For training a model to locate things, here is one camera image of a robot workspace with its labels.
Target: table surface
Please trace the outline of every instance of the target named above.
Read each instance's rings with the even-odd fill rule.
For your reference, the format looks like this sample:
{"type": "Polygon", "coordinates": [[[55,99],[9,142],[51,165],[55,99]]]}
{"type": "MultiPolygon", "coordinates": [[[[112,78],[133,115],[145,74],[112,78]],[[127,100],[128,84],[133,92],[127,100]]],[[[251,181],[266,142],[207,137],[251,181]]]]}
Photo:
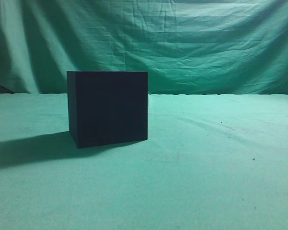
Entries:
{"type": "Polygon", "coordinates": [[[150,95],[77,149],[66,94],[0,94],[0,230],[288,230],[288,95],[150,95]]]}

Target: dark box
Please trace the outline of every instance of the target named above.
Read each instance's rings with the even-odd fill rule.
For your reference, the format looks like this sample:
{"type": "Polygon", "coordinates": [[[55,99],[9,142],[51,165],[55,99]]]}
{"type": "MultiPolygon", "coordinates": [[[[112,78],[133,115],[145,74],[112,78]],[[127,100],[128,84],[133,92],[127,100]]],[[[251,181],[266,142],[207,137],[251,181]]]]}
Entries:
{"type": "Polygon", "coordinates": [[[67,86],[78,148],[147,140],[147,72],[68,71],[67,86]]]}

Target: box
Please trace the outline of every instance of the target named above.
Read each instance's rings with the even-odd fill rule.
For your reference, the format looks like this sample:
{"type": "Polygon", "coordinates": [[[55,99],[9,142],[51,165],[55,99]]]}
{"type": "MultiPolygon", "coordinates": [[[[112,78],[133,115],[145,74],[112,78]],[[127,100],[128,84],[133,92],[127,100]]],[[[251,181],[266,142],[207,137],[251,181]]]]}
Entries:
{"type": "Polygon", "coordinates": [[[68,71],[69,132],[78,148],[148,139],[148,74],[68,71]]]}

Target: green cloth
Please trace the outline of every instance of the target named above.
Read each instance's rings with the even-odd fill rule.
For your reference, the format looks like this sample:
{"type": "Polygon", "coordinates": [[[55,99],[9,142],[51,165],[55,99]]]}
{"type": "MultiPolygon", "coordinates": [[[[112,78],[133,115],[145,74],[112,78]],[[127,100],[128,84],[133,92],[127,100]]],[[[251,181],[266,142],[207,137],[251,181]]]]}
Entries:
{"type": "Polygon", "coordinates": [[[288,0],[0,0],[0,84],[149,72],[149,92],[288,94],[288,0]]]}
{"type": "Polygon", "coordinates": [[[65,94],[0,94],[0,230],[288,230],[288,95],[150,95],[77,149],[65,94]]]}

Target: cube face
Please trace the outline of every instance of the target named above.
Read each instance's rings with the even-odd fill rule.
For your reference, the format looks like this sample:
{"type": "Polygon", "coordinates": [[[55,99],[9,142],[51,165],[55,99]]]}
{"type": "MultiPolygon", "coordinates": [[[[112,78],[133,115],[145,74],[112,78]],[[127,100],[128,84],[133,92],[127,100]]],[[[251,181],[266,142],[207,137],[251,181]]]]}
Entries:
{"type": "Polygon", "coordinates": [[[148,138],[147,72],[68,72],[67,81],[79,148],[148,138]]]}

